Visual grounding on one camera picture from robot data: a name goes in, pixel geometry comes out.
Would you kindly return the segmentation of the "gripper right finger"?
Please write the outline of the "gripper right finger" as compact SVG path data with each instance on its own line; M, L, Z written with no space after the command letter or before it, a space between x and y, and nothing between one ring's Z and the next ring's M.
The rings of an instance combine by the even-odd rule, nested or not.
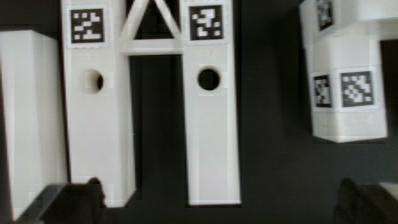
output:
M398 184L341 180L333 224L398 224Z

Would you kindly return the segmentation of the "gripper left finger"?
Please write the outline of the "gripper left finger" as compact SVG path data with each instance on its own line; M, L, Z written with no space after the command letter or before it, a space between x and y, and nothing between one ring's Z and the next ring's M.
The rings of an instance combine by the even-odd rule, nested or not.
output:
M42 224L99 224L102 217L104 193L97 178L83 184L67 184L44 212Z

